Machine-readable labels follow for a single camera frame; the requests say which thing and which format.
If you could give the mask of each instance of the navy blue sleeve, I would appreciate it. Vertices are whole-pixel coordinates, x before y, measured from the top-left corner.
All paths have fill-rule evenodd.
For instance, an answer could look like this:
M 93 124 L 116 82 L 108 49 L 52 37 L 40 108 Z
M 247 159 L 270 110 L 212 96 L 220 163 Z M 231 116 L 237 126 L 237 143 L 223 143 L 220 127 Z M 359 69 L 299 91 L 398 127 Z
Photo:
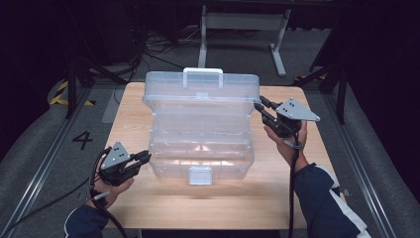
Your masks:
M 102 229 L 108 218 L 95 208 L 82 205 L 73 210 L 64 225 L 65 237 L 68 238 L 101 238 Z
M 365 223 L 339 197 L 337 179 L 325 168 L 309 165 L 295 175 L 295 192 L 309 237 L 370 237 Z

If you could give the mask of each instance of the hazard tape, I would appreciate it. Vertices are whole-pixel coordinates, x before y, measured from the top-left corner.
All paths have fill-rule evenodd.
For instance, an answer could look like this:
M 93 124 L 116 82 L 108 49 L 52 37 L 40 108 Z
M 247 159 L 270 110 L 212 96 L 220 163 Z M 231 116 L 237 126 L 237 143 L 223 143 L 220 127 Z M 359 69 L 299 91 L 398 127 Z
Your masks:
M 54 104 L 60 104 L 60 105 L 68 105 L 68 100 L 61 99 L 62 93 L 65 91 L 65 89 L 68 86 L 68 81 L 65 78 L 61 85 L 59 86 L 58 90 L 55 93 L 55 96 L 52 98 L 52 101 L 50 102 L 50 105 Z M 96 101 L 93 100 L 87 100 L 84 105 L 85 106 L 94 106 L 96 104 Z

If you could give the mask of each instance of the box handle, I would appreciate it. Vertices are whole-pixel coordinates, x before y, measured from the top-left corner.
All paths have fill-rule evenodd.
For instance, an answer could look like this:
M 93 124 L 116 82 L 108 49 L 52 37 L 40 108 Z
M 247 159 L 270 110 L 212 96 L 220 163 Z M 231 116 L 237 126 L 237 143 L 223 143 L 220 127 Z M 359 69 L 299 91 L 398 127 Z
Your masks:
M 186 87 L 186 72 L 215 72 L 219 73 L 219 87 L 223 87 L 223 70 L 221 68 L 207 68 L 207 67 L 186 67 L 182 78 L 182 86 Z

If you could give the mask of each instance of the light wood tabletop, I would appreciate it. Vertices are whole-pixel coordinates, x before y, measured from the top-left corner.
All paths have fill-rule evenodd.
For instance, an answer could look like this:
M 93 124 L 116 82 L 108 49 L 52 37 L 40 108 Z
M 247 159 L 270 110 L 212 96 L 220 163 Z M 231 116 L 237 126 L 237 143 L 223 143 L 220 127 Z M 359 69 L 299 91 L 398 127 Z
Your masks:
M 127 85 L 107 145 L 120 141 L 130 154 L 148 149 L 153 116 L 142 102 L 144 90 L 142 82 Z M 261 86 L 260 94 L 275 102 L 294 97 L 308 107 L 298 87 Z M 109 211 L 125 228 L 287 229 L 289 166 L 266 135 L 257 111 L 252 114 L 251 128 L 255 162 L 245 178 L 193 186 L 186 179 L 157 178 L 147 164 Z M 334 172 L 315 122 L 308 122 L 305 155 L 309 163 Z M 294 227 L 306 228 L 296 196 Z

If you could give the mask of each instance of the storage box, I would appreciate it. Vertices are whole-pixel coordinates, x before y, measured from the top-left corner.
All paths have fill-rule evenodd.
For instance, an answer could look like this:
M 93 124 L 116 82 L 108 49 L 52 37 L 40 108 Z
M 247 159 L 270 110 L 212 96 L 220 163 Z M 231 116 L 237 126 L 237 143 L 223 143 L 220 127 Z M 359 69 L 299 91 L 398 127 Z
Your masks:
M 259 98 L 259 78 L 251 74 L 149 72 L 143 102 L 153 111 L 149 150 L 155 174 L 243 178 L 254 162 L 250 119 Z

